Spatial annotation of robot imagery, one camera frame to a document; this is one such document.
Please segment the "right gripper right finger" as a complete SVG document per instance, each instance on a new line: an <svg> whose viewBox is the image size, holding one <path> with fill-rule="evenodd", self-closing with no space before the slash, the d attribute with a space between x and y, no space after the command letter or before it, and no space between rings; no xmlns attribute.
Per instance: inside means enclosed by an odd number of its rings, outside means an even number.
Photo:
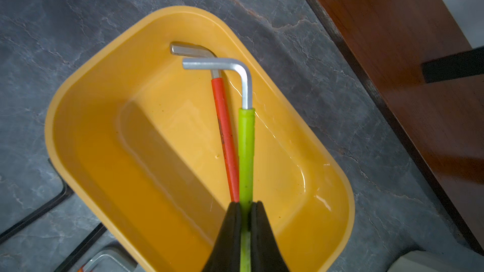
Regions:
<svg viewBox="0 0 484 272"><path fill-rule="evenodd" d="M253 202L250 211L250 248L252 272L289 272L261 201Z"/></svg>

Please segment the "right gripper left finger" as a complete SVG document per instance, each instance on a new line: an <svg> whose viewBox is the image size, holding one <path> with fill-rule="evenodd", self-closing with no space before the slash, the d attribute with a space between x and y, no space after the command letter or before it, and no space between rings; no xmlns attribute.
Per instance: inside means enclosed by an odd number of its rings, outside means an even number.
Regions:
<svg viewBox="0 0 484 272"><path fill-rule="evenodd" d="M241 205L231 202L203 272L240 271L241 223Z"/></svg>

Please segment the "green hex key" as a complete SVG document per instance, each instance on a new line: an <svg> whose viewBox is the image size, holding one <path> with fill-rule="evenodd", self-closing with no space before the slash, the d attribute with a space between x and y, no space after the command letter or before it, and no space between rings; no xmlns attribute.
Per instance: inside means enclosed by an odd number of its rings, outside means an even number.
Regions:
<svg viewBox="0 0 484 272"><path fill-rule="evenodd" d="M240 271L251 270L250 209L253 202L253 160L255 153L255 109L252 101L252 77L248 67L236 59L185 58L184 69L230 70L241 78L242 105L238 117L239 200L241 203Z"/></svg>

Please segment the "yellow plastic storage box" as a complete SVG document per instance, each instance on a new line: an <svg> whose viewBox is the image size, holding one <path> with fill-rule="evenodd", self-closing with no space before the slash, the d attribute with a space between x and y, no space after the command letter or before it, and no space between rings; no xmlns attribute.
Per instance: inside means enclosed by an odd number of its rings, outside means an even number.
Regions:
<svg viewBox="0 0 484 272"><path fill-rule="evenodd" d="M253 78L254 199L291 271L326 271L349 241L349 180L233 31L199 8L143 18L53 97L45 143L55 169L147 271L201 271L230 203L209 71L172 42L242 61Z"/></svg>

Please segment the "long black hex key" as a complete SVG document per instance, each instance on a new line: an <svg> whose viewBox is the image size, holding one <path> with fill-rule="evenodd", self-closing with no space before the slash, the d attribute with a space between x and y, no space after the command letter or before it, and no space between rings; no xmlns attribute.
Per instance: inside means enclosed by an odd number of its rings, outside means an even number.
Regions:
<svg viewBox="0 0 484 272"><path fill-rule="evenodd" d="M0 244L5 243L15 235L17 235L20 231L24 230L26 227L34 223L36 220L40 219L42 216L44 216L46 213L51 211L52 209L55 209L58 205L62 204L64 201L69 199L72 195L74 195L73 189L67 184L67 182L60 176L60 174L57 172L56 168L54 167L51 159L48 159L48 162L51 166L51 168L57 173L59 176L63 188L60 191L58 195L56 195L54 198L50 199L48 202L43 204L41 207L38 209L34 210L32 213L27 215L25 218L21 219L19 222L16 224L12 225L9 229L5 230L1 234L1 242Z"/></svg>

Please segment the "red hex key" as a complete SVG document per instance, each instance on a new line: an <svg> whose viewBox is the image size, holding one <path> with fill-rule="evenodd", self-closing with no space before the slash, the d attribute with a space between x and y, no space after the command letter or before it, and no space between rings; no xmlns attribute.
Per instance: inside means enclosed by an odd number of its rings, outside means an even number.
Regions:
<svg viewBox="0 0 484 272"><path fill-rule="evenodd" d="M183 42L172 42L170 52L173 55L192 58L213 58L215 55L199 45ZM224 81L219 70L211 71L211 85L218 118L224 163L228 179L229 194L232 202L239 202L239 169L238 158L234 146L231 119L228 111L228 101L224 89Z"/></svg>

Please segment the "short black hex key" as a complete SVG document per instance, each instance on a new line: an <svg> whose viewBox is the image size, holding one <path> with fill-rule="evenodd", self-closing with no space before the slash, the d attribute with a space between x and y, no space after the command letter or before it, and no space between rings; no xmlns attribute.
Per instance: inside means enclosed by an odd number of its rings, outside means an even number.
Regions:
<svg viewBox="0 0 484 272"><path fill-rule="evenodd" d="M54 272L69 271L106 231L107 228L99 223Z"/></svg>

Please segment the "brown wooden stand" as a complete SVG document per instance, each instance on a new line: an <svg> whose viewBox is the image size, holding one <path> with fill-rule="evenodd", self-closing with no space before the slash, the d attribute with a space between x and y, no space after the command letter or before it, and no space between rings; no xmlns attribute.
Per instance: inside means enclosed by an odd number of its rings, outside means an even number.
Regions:
<svg viewBox="0 0 484 272"><path fill-rule="evenodd" d="M442 0L306 0L436 192L483 253L483 74Z"/></svg>

